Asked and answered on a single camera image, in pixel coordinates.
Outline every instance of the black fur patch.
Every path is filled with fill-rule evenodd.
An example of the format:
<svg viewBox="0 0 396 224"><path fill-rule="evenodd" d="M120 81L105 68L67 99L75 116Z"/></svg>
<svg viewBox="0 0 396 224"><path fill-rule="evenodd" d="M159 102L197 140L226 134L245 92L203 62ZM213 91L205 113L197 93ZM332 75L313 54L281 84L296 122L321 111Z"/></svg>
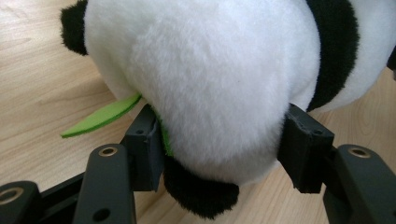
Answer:
<svg viewBox="0 0 396 224"><path fill-rule="evenodd" d="M71 7L62 9L62 39L64 45L81 55L88 55L84 44L84 16L88 0L80 0Z"/></svg>
<svg viewBox="0 0 396 224"><path fill-rule="evenodd" d="M358 23L347 0L306 0L320 36L320 69L309 110L329 103L344 88L355 66L359 44Z"/></svg>
<svg viewBox="0 0 396 224"><path fill-rule="evenodd" d="M388 68L396 71L396 47L393 49L393 52L388 59Z"/></svg>
<svg viewBox="0 0 396 224"><path fill-rule="evenodd" d="M214 219L231 210L238 201L239 187L235 184L203 180L168 156L165 156L163 180L172 197L200 217Z"/></svg>

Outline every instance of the panda ear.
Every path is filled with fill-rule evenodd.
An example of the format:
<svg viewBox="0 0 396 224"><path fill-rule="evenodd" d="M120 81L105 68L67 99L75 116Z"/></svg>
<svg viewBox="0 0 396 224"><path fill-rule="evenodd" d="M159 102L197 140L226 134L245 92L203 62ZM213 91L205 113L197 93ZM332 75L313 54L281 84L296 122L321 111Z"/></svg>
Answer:
<svg viewBox="0 0 396 224"><path fill-rule="evenodd" d="M167 191L183 208L203 218L214 219L238 201L238 186L203 180L172 157L165 156L163 180Z"/></svg>
<svg viewBox="0 0 396 224"><path fill-rule="evenodd" d="M64 45L83 56L88 55L84 44L84 15L88 0L77 1L71 7L62 9L62 39Z"/></svg>

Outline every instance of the green bamboo leaf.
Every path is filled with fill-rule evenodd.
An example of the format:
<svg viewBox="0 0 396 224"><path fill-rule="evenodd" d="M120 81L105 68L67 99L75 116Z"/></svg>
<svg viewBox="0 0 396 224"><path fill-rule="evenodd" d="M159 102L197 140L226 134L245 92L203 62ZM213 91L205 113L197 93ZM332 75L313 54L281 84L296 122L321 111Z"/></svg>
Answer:
<svg viewBox="0 0 396 224"><path fill-rule="evenodd" d="M116 119L119 119L122 115L126 114L130 111L134 106L139 102L142 98L141 94L136 94L127 99L117 101L110 105L106 105L87 118L71 127L70 129L61 133L62 138L73 137L84 133L89 133L95 131L103 126L113 122Z"/></svg>

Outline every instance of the wood grain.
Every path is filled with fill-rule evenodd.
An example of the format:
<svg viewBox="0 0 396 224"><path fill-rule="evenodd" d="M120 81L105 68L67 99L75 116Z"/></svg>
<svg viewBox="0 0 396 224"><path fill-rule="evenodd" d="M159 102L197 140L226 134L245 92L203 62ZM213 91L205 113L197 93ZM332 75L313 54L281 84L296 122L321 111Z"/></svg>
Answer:
<svg viewBox="0 0 396 224"><path fill-rule="evenodd" d="M124 117L95 133L59 135L115 100L91 59L62 45L60 9L74 2L0 2L0 186L32 180L45 190L77 175L93 149L118 143L132 122ZM396 172L395 97L386 69L357 102L313 116L336 134L335 146L368 147ZM183 210L163 185L158 192L137 192L135 203L138 223L328 223L321 195L298 193L281 167L242 187L237 206L215 221Z"/></svg>

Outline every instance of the black bracket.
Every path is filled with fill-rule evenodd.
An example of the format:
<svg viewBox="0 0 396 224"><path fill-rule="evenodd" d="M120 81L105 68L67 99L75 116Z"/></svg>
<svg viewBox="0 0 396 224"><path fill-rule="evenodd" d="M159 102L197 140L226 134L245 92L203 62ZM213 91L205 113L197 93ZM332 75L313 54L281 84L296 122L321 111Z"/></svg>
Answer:
<svg viewBox="0 0 396 224"><path fill-rule="evenodd" d="M396 177L373 151L332 146L333 133L291 105L278 160L301 193L327 188L331 224L396 223ZM163 171L161 129L147 105L120 144L90 155L85 174L39 193L19 181L0 187L0 224L136 223L133 191L157 190Z"/></svg>

